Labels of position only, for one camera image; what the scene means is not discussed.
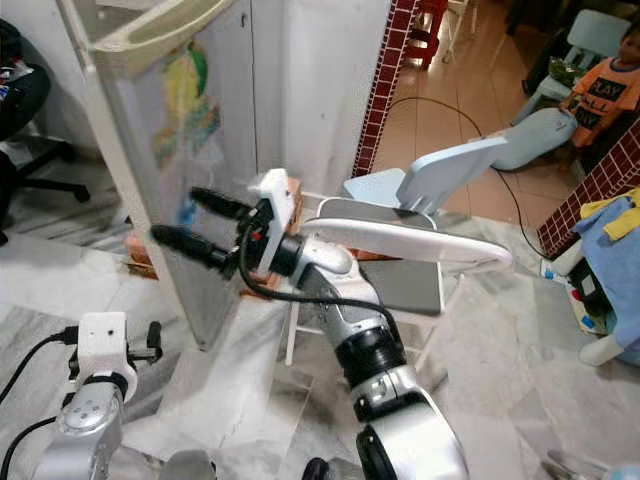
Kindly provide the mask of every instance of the blue cloth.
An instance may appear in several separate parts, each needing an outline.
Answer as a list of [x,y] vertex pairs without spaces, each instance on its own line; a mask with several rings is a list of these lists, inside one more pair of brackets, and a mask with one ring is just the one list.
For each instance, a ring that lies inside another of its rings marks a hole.
[[573,230],[582,237],[584,256],[618,317],[613,329],[616,342],[625,349],[640,350],[640,228],[617,242],[603,230],[632,206],[631,199],[619,198],[579,221]]

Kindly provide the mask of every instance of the marble floor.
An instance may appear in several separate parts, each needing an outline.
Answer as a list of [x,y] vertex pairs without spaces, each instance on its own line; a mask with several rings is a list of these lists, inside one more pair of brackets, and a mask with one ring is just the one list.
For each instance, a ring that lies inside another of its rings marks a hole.
[[[640,462],[640,371],[579,363],[592,337],[578,329],[564,287],[537,276],[538,258],[517,227],[446,212],[436,222],[503,244],[517,259],[513,272],[469,277],[435,333],[432,361],[448,378],[434,398],[460,437],[471,477],[549,478],[540,460],[550,448]],[[360,427],[325,339],[299,333],[293,366],[284,365],[286,305],[244,299],[220,342],[200,352],[158,284],[131,276],[121,255],[9,234],[0,250],[0,378],[87,311],[127,312],[132,346],[144,342],[150,321],[163,324],[165,357],[140,366],[112,478],[157,478],[162,462],[187,448],[205,449],[225,479],[238,480],[297,480],[314,456],[356,460]],[[401,327],[407,344],[429,330]],[[52,345],[34,357],[0,406],[0,452],[58,410],[71,353]],[[44,428],[21,444],[9,480],[30,478],[50,438]]]
[[133,227],[125,222],[127,213],[104,162],[91,158],[55,160],[33,177],[86,185],[91,200],[79,203],[67,193],[19,189],[12,199],[5,231],[126,253],[124,239]]

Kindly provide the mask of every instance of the refrigerator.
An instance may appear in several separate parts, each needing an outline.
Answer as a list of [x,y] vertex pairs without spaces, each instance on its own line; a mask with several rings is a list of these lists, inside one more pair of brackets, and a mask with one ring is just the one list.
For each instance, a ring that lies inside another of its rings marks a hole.
[[192,187],[244,201],[258,172],[250,0],[166,0],[92,41],[59,0],[88,89],[101,153],[170,304],[203,350],[224,331],[240,280],[159,248],[153,224],[184,225],[230,247],[235,224],[206,214]]

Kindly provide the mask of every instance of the red tiled pillar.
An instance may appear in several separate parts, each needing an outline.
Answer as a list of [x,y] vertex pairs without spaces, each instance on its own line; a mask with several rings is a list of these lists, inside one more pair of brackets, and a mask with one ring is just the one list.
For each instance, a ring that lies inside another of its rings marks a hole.
[[393,0],[387,27],[378,55],[375,78],[369,94],[369,104],[360,132],[360,141],[352,175],[358,177],[371,172],[387,110],[396,89],[400,65],[406,53],[406,40],[417,14],[418,0]]
[[640,186],[640,119],[600,160],[587,178],[538,228],[542,248],[552,258],[569,248],[577,234],[571,229],[580,219],[580,206],[615,197]]

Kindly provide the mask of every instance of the white wall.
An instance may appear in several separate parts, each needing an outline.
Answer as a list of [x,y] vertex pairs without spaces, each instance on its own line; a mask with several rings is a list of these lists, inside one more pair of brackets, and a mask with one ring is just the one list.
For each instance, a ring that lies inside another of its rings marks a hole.
[[56,1],[2,0],[0,15],[24,37],[27,63],[40,64],[51,78],[51,93],[37,117],[42,133],[97,150],[83,107],[84,78]]
[[251,0],[256,152],[261,172],[283,166],[283,37],[287,2]]
[[307,192],[351,174],[390,0],[289,0],[284,159]]

